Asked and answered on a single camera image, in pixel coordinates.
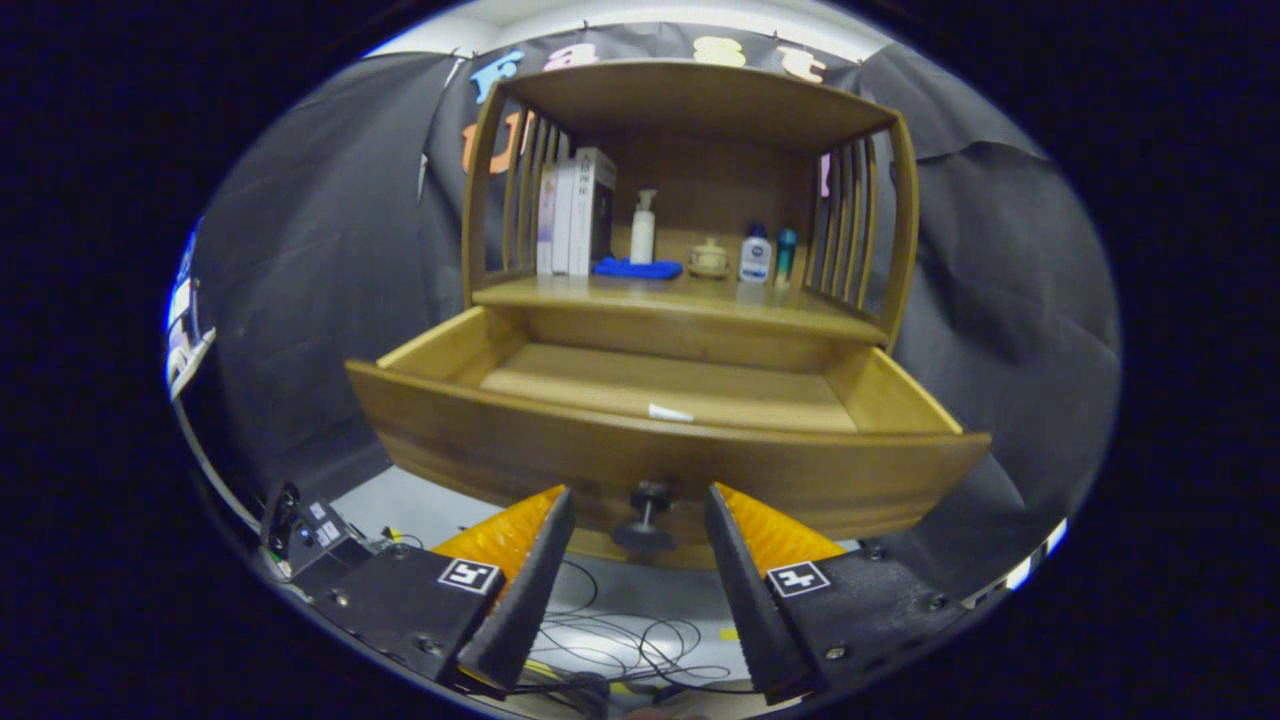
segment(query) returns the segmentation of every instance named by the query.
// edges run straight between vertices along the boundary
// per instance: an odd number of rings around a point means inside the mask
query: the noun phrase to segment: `open drawer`
[[[671,478],[658,523],[680,548],[658,561],[680,566],[714,565],[710,482],[870,537],[913,525],[989,443],[873,345],[719,319],[481,305],[347,370],[401,468],[502,506],[572,487],[577,552],[625,557],[608,533],[631,489]]]

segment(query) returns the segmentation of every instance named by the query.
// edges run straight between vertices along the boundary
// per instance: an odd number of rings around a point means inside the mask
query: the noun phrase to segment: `white wall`
[[[485,53],[495,47],[494,38],[498,37],[499,29],[502,28],[490,22],[445,13],[408,29],[369,55],[404,51],[449,53],[458,49],[460,55],[471,56],[472,51]]]
[[[480,0],[428,20],[403,36],[374,50],[370,55],[403,50],[460,55],[486,53],[511,45],[589,24],[675,22],[731,27],[771,35],[808,45],[849,60],[861,60],[892,42],[883,32],[841,10],[810,0],[595,0],[553,8],[508,19],[511,3],[518,0]],[[495,4],[503,4],[497,9]],[[500,17],[506,22],[484,19]]]

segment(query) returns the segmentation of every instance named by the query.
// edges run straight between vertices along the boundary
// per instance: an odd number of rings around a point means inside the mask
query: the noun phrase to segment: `cabinet top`
[[[506,94],[571,135],[673,135],[818,155],[901,117],[849,92],[753,68],[616,60],[517,76]]]

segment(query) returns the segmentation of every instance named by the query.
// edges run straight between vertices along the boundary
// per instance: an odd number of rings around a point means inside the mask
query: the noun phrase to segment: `white bottle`
[[[636,214],[631,218],[631,264],[649,265],[653,263],[653,225],[654,215],[649,208],[653,205],[653,196],[658,195],[654,188],[640,191],[640,202],[636,204]]]
[[[773,247],[764,236],[764,225],[751,223],[751,232],[742,241],[742,254],[737,260],[737,279],[749,283],[763,283],[769,279],[773,265]]]

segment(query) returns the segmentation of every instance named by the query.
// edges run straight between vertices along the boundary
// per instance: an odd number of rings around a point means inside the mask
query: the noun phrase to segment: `blue cloth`
[[[617,275],[622,278],[649,278],[654,281],[669,281],[685,272],[680,263],[649,263],[648,265],[632,265],[630,259],[614,260],[605,258],[595,265],[598,275]]]

